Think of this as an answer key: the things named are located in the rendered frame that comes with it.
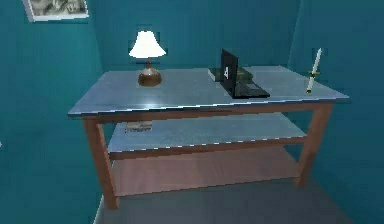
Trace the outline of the black open laptop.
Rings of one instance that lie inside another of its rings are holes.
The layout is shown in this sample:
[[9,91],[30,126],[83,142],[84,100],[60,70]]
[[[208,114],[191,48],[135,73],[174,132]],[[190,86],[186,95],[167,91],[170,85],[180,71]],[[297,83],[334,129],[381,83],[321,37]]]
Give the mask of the black open laptop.
[[238,67],[238,57],[223,49],[221,85],[234,99],[267,98],[270,94],[253,81],[253,75]]

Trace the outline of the white framed wall picture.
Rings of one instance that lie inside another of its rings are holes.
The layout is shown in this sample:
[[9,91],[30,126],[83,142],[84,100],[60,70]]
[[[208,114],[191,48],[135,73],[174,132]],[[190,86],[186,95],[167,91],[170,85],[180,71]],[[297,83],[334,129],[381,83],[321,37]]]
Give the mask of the white framed wall picture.
[[89,17],[86,0],[22,0],[30,22],[84,19]]

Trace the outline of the brown table lamp white shade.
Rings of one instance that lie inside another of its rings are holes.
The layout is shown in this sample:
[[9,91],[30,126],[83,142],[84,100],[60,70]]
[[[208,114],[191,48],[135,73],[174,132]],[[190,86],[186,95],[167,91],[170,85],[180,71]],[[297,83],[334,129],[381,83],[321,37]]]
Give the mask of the brown table lamp white shade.
[[154,33],[142,30],[137,33],[133,48],[129,55],[136,59],[145,59],[145,68],[138,75],[138,84],[144,87],[155,87],[162,82],[160,72],[153,68],[151,58],[164,56],[166,51],[159,45]]

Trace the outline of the wooden table with glass top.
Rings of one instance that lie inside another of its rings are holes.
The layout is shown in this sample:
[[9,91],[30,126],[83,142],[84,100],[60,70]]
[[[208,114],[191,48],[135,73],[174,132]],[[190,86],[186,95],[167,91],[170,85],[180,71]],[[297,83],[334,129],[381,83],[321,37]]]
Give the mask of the wooden table with glass top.
[[[206,68],[167,69],[156,87],[109,71],[69,111],[82,119],[103,204],[172,190],[292,178],[303,185],[344,94],[281,66],[250,68],[270,96],[234,99]],[[152,130],[126,132],[127,122]]]

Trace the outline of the pale grey newspaper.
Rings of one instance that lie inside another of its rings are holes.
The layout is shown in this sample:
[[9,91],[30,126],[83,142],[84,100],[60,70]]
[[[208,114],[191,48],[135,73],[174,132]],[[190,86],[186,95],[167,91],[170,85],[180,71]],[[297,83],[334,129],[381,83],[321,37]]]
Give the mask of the pale grey newspaper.
[[137,122],[127,122],[125,126],[126,132],[145,132],[152,130],[151,121],[137,121]]

